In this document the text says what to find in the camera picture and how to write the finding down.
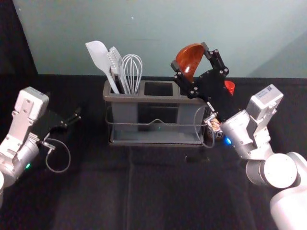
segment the light blue wall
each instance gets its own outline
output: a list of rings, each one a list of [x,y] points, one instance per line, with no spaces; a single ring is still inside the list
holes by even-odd
[[[177,52],[205,41],[220,50],[229,77],[307,77],[306,0],[15,0],[14,4],[40,74],[100,75],[84,45],[100,40],[122,55],[138,54],[145,76],[172,76],[169,64]],[[207,67],[202,65],[196,73]]]

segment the blue led light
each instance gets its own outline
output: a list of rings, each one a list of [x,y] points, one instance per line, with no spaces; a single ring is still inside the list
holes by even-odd
[[[229,138],[225,138],[225,143],[226,143],[227,145],[231,145],[231,140],[230,140]]]

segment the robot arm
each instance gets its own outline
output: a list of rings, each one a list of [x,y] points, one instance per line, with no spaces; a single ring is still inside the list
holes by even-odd
[[[11,186],[26,165],[38,154],[39,139],[31,133],[32,126],[46,111],[49,98],[28,87],[19,92],[9,133],[0,145],[0,172],[3,187]]]
[[[203,50],[213,69],[197,79],[186,78],[190,64],[196,63],[192,68],[196,69],[201,59],[187,55],[184,48],[171,63],[176,72],[174,81],[189,98],[199,97],[207,103],[212,115],[206,122],[214,118],[222,122],[223,133],[239,156],[248,161],[246,174],[252,183],[283,189],[271,199],[271,214],[277,227],[280,230],[306,229],[307,161],[294,152],[274,153],[269,144],[267,124],[276,113],[283,94],[270,85],[252,96],[245,110],[240,110],[224,84],[229,69],[224,66],[219,51],[209,51],[202,43],[194,44],[194,50],[190,49],[192,53],[195,53],[195,46]]]
[[[56,113],[46,111],[48,103],[48,96],[32,87],[19,92],[9,133],[0,145],[0,207],[3,189],[16,182],[39,153],[40,146],[49,148],[48,153],[55,149],[43,138],[54,128],[67,129],[68,125],[81,119],[81,109],[64,120]]]

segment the black table surface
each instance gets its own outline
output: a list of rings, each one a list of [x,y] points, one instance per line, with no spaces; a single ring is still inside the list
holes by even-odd
[[[68,117],[84,105],[81,122],[58,136],[71,151],[62,174],[45,167],[42,151],[16,184],[4,190],[0,229],[46,230],[274,230],[270,199],[277,192],[251,184],[235,151],[108,145],[104,77],[44,75],[30,81],[3,76],[0,139],[8,132],[18,91],[51,92],[48,108]],[[273,83],[284,93],[268,125],[275,152],[307,157],[307,81],[233,79],[242,108]],[[185,157],[202,156],[198,163]],[[65,152],[53,157],[56,166]]]

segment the utensil caddy compartment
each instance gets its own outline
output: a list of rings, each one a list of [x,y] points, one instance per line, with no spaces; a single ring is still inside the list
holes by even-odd
[[[113,145],[199,146],[193,118],[204,105],[199,98],[189,99],[173,81],[142,80],[138,94],[113,93],[105,82],[106,122],[109,143]],[[204,106],[195,118],[203,141]]]

